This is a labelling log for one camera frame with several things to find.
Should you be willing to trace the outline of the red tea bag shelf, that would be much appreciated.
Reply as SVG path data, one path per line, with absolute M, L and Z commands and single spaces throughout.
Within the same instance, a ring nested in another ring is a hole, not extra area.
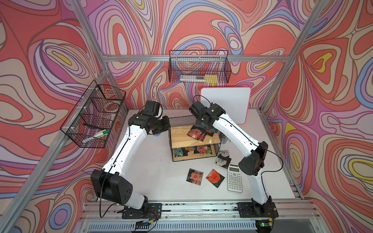
M 199 154 L 207 154 L 208 153 L 208 146 L 197 146 L 195 153 Z
M 205 129 L 202 129 L 202 128 L 199 128 L 197 126 L 192 126 L 191 129 L 188 131 L 187 133 L 187 136 L 195 139 L 195 140 L 198 140 L 198 141 L 201 141 L 203 142 L 206 138 L 206 136 L 213 136 L 214 133 L 213 132 L 210 132 L 210 131 L 207 131 Z

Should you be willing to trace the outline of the white patterned tea bag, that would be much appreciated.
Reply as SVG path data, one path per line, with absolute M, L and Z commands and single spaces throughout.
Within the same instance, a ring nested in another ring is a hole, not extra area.
M 228 169 L 230 162 L 231 158 L 229 150 L 220 150 L 215 160 L 215 164 L 219 167 Z

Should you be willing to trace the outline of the red tea bag black edge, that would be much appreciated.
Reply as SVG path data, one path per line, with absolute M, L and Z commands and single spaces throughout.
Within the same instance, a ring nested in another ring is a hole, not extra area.
M 189 169 L 186 181 L 196 185 L 201 185 L 203 175 L 204 173 L 201 171 Z

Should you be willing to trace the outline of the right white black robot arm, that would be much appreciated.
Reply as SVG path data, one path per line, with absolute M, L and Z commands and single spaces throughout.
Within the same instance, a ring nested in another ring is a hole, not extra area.
M 262 179 L 265 173 L 264 160 L 268 150 L 265 141 L 259 142 L 242 130 L 218 104 L 209 107 L 201 102 L 195 102 L 189 111 L 196 117 L 195 125 L 207 131 L 223 133 L 242 152 L 244 158 L 239 162 L 239 168 L 248 175 L 253 192 L 252 201 L 259 205 L 270 203 L 271 196 L 267 193 Z

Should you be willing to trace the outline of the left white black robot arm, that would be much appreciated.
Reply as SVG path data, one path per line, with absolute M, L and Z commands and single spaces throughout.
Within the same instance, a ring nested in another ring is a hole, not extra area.
M 94 170 L 91 181 L 98 198 L 140 210 L 146 203 L 146 197 L 134 191 L 127 180 L 131 162 L 149 132 L 157 135 L 170 129 L 168 116 L 152 118 L 139 114 L 133 115 L 121 143 L 112 157 L 100 170 Z

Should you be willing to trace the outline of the green tea bag lower shelf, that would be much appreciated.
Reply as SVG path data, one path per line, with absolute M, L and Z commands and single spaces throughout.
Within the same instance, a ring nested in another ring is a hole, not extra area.
M 178 148 L 173 150 L 174 157 L 183 157 L 185 156 L 184 149 Z

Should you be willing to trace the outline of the yellow sticky notes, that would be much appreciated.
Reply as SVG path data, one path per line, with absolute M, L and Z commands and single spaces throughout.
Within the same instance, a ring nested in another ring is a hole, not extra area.
M 217 75 L 212 75 L 212 74 L 206 74 L 205 75 L 205 82 L 206 83 L 218 83 L 219 78 Z

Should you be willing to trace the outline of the green marker in basket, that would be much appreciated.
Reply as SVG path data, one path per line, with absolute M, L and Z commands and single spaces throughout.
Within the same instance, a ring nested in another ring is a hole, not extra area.
M 111 130 L 100 131 L 100 132 L 98 132 L 97 134 L 95 134 L 93 137 L 94 137 L 94 138 L 102 138 L 102 137 L 106 136 L 107 134 L 109 134 L 110 131 L 111 131 Z

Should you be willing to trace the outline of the white calculator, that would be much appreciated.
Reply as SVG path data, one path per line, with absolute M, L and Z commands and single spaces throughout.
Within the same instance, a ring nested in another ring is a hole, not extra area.
M 242 178 L 241 178 L 241 170 L 238 164 L 230 164 L 228 166 L 228 190 L 232 192 L 242 192 Z

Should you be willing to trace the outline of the white board pink frame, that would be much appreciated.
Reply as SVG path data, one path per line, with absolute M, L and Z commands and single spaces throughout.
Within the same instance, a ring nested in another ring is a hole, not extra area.
M 251 88 L 249 87 L 204 87 L 201 89 L 201 103 L 209 107 L 218 104 L 238 125 L 246 122 Z

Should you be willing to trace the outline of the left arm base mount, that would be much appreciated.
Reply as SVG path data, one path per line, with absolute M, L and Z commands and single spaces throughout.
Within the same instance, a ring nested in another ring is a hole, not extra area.
M 122 219 L 158 220 L 162 215 L 162 203 L 148 203 L 141 209 L 125 206 L 120 213 L 122 213 Z

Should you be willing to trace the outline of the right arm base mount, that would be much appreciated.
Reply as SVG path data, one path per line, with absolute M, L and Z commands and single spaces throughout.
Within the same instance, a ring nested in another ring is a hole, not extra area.
M 277 207 L 269 196 L 268 200 L 264 204 L 259 204 L 254 199 L 250 202 L 237 203 L 236 210 L 239 212 L 241 218 L 272 218 L 279 217 Z

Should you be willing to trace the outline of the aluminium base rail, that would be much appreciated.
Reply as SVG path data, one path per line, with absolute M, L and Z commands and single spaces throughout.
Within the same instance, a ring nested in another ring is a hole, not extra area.
M 85 205 L 75 233 L 327 233 L 315 204 L 297 199 L 275 200 L 275 212 L 255 216 L 247 200 L 161 201 L 157 214 L 149 211 L 140 218 L 128 208 L 103 202 Z

